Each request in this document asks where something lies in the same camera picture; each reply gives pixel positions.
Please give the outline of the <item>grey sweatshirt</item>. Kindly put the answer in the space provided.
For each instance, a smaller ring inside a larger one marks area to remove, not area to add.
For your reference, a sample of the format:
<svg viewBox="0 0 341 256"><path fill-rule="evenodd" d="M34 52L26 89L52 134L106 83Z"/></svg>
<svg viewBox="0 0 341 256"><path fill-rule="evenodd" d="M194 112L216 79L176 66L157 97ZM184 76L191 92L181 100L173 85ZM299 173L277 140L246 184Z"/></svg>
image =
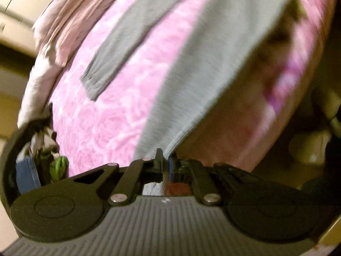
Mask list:
<svg viewBox="0 0 341 256"><path fill-rule="evenodd" d="M96 100L152 28L181 0L136 0L119 19L81 77ZM207 0L161 86L135 150L171 155L238 77L291 0Z"/></svg>

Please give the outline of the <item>pink rose blanket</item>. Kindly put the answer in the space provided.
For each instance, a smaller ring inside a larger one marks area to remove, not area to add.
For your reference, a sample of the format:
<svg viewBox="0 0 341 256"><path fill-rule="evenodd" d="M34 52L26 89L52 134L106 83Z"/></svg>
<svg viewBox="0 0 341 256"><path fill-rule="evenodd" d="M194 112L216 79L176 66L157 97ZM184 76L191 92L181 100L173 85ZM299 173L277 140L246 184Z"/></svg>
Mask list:
<svg viewBox="0 0 341 256"><path fill-rule="evenodd" d="M127 166L168 71L207 0L182 0L152 29L96 99L81 77L119 18L136 0L116 0L61 73L50 97L60 151L76 175L108 162ZM288 42L270 49L227 94L218 115L178 154L204 164L224 161L252 170L273 146L300 103L321 57L336 0L300 0L303 16Z"/></svg>

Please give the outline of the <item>blue jeans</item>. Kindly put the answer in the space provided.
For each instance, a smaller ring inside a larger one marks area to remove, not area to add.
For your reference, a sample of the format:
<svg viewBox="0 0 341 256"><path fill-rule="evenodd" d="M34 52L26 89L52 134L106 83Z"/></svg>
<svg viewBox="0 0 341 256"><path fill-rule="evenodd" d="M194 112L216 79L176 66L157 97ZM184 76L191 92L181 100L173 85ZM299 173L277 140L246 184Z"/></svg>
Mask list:
<svg viewBox="0 0 341 256"><path fill-rule="evenodd" d="M20 194L41 187L36 165L31 156L16 161L16 183Z"/></svg>

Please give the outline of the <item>black garment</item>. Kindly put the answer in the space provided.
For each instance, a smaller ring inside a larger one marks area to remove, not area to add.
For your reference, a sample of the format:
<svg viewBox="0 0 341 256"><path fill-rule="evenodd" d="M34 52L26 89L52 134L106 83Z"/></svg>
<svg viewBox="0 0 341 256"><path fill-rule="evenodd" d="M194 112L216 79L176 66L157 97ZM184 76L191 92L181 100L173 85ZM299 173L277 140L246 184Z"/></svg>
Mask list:
<svg viewBox="0 0 341 256"><path fill-rule="evenodd" d="M35 132L49 127L51 117L26 122L8 138L1 154L1 202L6 211L20 196L16 183L16 159Z"/></svg>

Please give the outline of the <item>wardrobe sliding door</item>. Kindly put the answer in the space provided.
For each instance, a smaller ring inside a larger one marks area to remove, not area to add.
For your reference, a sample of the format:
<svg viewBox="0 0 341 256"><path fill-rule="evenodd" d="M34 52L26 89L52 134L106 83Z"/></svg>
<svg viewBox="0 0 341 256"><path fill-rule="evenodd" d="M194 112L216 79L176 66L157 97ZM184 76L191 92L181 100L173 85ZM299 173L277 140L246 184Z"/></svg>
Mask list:
<svg viewBox="0 0 341 256"><path fill-rule="evenodd" d="M52 0L1 0L1 43L36 56L33 24Z"/></svg>

